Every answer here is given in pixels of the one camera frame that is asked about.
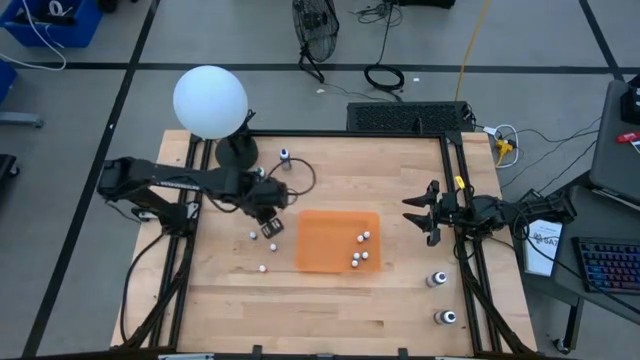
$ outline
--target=orange tray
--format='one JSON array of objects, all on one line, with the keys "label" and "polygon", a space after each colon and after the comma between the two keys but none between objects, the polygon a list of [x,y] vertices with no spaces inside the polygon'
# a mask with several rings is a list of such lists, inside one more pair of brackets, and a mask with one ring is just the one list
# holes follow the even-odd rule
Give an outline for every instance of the orange tray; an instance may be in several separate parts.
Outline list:
[{"label": "orange tray", "polygon": [[[358,235],[371,233],[358,243]],[[367,260],[351,266],[353,254],[368,252]],[[380,217],[373,212],[305,210],[298,216],[296,268],[304,272],[380,271]]]}]

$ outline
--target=electric fan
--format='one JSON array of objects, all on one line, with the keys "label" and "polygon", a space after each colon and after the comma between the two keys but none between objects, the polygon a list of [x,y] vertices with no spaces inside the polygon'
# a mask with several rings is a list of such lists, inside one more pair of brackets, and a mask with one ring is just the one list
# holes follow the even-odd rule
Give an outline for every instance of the electric fan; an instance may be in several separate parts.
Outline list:
[{"label": "electric fan", "polygon": [[[300,69],[324,83],[324,75],[316,66],[333,54],[340,24],[333,0],[293,0],[293,24],[300,41]],[[307,59],[313,70],[303,65]]]}]

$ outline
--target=table leg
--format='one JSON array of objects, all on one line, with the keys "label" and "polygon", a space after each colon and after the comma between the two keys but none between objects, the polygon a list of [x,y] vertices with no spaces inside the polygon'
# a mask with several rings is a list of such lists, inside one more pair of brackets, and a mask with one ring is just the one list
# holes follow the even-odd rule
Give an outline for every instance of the table leg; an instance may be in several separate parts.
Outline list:
[{"label": "table leg", "polygon": [[556,349],[565,355],[569,354],[571,350],[575,350],[576,348],[583,306],[584,299],[579,298],[578,303],[575,306],[572,306],[571,311],[569,312],[569,321],[567,322],[567,330],[564,334],[564,338],[557,339],[553,342]]}]

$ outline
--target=yellow clip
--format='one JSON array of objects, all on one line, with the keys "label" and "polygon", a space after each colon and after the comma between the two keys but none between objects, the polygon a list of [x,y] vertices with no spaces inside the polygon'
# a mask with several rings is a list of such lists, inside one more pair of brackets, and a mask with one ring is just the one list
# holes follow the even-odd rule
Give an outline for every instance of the yellow clip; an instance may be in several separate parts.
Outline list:
[{"label": "yellow clip", "polygon": [[458,187],[460,189],[464,189],[464,180],[462,180],[462,176],[456,176],[456,181],[458,182]]}]

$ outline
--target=lamp base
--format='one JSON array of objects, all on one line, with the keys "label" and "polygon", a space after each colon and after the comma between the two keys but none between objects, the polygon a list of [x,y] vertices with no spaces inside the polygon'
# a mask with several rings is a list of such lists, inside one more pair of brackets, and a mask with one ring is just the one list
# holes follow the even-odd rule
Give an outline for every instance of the lamp base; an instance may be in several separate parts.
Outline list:
[{"label": "lamp base", "polygon": [[216,160],[220,166],[234,166],[248,170],[258,160],[258,145],[251,137],[231,141],[229,138],[224,138],[216,145]]}]

